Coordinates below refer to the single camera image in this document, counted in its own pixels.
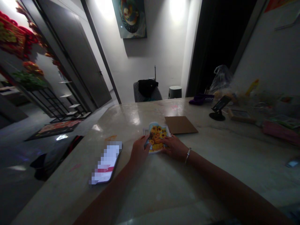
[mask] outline white trash can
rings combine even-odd
[[[182,97],[181,90],[182,90],[182,88],[180,86],[171,86],[169,88],[169,97],[168,97],[168,99],[181,98]]]

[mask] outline hand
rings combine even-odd
[[[183,144],[178,137],[172,134],[172,137],[165,137],[161,143],[166,144],[169,148],[164,148],[162,153],[168,154],[171,158],[184,162],[187,158],[189,148]]]
[[[146,161],[151,146],[151,144],[148,144],[146,148],[144,148],[148,138],[149,134],[146,136],[143,135],[137,139],[132,146],[131,156],[128,164],[135,169],[139,169],[140,166]]]

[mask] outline gray door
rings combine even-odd
[[[78,16],[50,0],[40,0],[39,4],[91,100],[97,108],[103,106],[112,97]]]

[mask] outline plastic bag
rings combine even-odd
[[[233,74],[226,65],[218,66],[214,73],[216,74],[209,93],[214,95],[216,99],[222,98],[224,95],[230,97],[233,103],[237,102],[237,88],[233,86]]]

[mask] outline smartphone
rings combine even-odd
[[[122,151],[122,142],[107,145],[92,173],[90,184],[107,183],[112,177]]]
[[[224,95],[220,101],[217,102],[217,104],[212,107],[212,110],[217,113],[219,111],[221,111],[229,102],[231,101],[231,98]]]

